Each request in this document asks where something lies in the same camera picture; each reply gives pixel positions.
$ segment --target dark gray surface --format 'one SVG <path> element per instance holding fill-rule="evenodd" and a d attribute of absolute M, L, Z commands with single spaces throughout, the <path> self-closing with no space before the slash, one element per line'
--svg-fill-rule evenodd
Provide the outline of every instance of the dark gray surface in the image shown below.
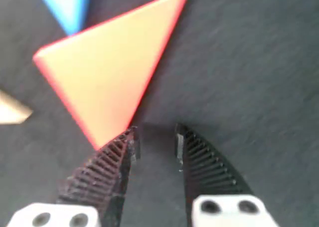
<path fill-rule="evenodd" d="M 92 0 L 87 25 L 148 1 Z M 205 135 L 283 227 L 319 225 L 318 3 L 189 0 L 135 118 L 211 127 Z M 0 88 L 35 110 L 22 125 L 0 126 L 1 224 L 26 204 L 50 199 L 92 152 L 31 62 L 39 47 L 62 37 L 41 0 L 0 0 Z M 178 226 L 179 210 L 170 211 L 167 199 L 133 191 L 141 183 L 129 186 L 123 224 L 148 226 L 153 201 Z M 134 217 L 137 199 L 144 222 Z"/>

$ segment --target foam block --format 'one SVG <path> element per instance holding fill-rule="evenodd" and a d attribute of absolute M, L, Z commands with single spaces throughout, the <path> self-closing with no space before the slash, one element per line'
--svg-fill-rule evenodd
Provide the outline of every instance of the foam block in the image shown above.
<path fill-rule="evenodd" d="M 155 0 L 34 55 L 95 149 L 130 124 L 185 1 Z"/>
<path fill-rule="evenodd" d="M 43 0 L 68 35 L 79 32 L 89 0 Z"/>

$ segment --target triangular block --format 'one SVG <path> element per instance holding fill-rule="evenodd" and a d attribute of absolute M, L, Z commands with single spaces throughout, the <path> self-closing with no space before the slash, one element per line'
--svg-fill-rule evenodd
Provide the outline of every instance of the triangular block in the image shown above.
<path fill-rule="evenodd" d="M 32 111 L 17 100 L 0 91 L 0 125 L 20 124 L 24 122 Z"/>
<path fill-rule="evenodd" d="M 126 130 L 186 0 L 155 0 L 34 61 L 96 149 Z"/>
<path fill-rule="evenodd" d="M 44 0 L 66 34 L 82 29 L 89 0 Z"/>

